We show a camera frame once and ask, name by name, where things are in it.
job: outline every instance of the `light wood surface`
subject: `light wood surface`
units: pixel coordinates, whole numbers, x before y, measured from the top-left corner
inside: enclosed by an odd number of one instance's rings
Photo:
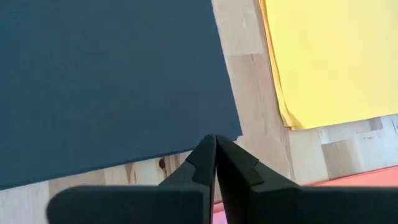
[[[213,8],[243,130],[236,141],[240,146],[299,184],[398,164],[396,115],[303,131],[283,127],[258,3],[213,0]],[[49,198],[74,185],[158,184],[188,154],[0,191],[0,223],[46,223]]]

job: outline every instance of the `wood grain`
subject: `wood grain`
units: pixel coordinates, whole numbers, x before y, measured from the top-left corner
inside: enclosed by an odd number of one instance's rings
[[[240,146],[299,184],[398,164],[396,115],[303,131],[283,127],[257,2],[213,0],[213,6],[243,130],[236,141]],[[46,223],[49,198],[74,185],[158,184],[188,155],[186,152],[3,190],[0,223]],[[215,199],[220,199],[218,190]]]

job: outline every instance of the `yellow paper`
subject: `yellow paper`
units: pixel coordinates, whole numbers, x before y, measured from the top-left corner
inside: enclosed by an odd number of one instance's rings
[[[286,126],[398,113],[398,1],[259,1]]]

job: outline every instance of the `wooden table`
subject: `wooden table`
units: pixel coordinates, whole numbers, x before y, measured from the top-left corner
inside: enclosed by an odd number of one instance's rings
[[[213,0],[213,7],[243,130],[237,140],[239,145],[299,184],[398,164],[398,116],[304,131],[283,127],[257,1]],[[158,184],[187,155],[188,152],[0,191],[0,223],[46,223],[49,198],[73,185]]]

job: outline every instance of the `black plastic tool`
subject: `black plastic tool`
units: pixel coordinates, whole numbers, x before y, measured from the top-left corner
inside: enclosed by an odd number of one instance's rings
[[[74,187],[50,224],[211,223],[215,168],[228,223],[398,223],[397,188],[301,187],[223,136],[206,136],[159,186]]]

